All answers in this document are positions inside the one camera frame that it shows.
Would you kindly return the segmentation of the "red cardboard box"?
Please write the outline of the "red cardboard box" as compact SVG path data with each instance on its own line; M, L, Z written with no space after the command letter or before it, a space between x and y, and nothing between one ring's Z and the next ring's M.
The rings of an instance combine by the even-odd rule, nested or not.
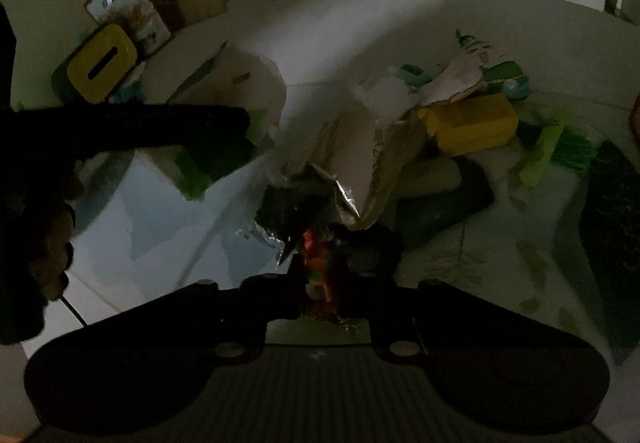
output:
M218 116L228 108L239 108L241 123L228 132L214 122L197 125L194 130L204 137L184 146L119 148L94 156L80 171L87 194L77 203L76 233L84 233L99 218L122 186L137 152L174 185L183 200L203 200L209 187L274 144L285 102L286 85L271 59L224 42L166 103L194 106L199 114L215 108Z

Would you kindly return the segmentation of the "orange figurine keychain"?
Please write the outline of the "orange figurine keychain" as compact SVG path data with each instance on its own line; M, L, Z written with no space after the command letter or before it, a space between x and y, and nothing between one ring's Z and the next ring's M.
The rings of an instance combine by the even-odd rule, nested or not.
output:
M332 314L334 304L329 278L329 250L322 236L311 229L304 233L302 259L308 277L306 291L314 302L314 315Z

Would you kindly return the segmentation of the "silver foil snack bag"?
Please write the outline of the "silver foil snack bag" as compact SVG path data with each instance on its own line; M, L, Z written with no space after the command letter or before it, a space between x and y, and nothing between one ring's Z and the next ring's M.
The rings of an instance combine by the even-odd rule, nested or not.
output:
M307 126L277 151L250 233L277 250L280 265L308 229L370 229L424 140L425 126L413 109L378 117L351 103Z

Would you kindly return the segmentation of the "green white plush keychain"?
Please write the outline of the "green white plush keychain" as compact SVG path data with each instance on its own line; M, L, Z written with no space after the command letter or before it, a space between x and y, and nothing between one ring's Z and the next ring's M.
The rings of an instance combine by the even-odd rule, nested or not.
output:
M529 96L529 77L508 53L460 29L456 30L456 38L472 67L473 83L463 93L464 96L475 92L486 95L501 93L513 102Z

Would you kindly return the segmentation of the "yellow carton box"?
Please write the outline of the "yellow carton box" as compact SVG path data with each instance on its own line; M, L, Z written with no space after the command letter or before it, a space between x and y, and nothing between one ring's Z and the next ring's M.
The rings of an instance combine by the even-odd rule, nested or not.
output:
M435 103L418 110L429 138L446 156L457 157L506 145L520 118L503 94Z

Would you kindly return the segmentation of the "green pen toy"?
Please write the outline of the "green pen toy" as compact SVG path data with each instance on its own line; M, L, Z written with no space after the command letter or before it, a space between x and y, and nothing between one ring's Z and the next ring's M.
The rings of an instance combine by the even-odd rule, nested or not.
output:
M546 172L556 145L565 130L564 121L555 121L545 125L518 177L523 185L536 187Z

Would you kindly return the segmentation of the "green fringed cloth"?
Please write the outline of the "green fringed cloth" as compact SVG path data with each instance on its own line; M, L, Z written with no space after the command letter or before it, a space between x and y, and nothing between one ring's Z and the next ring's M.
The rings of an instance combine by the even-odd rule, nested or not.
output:
M597 147L587 137L565 129L555 145L551 162L584 175L597 155Z

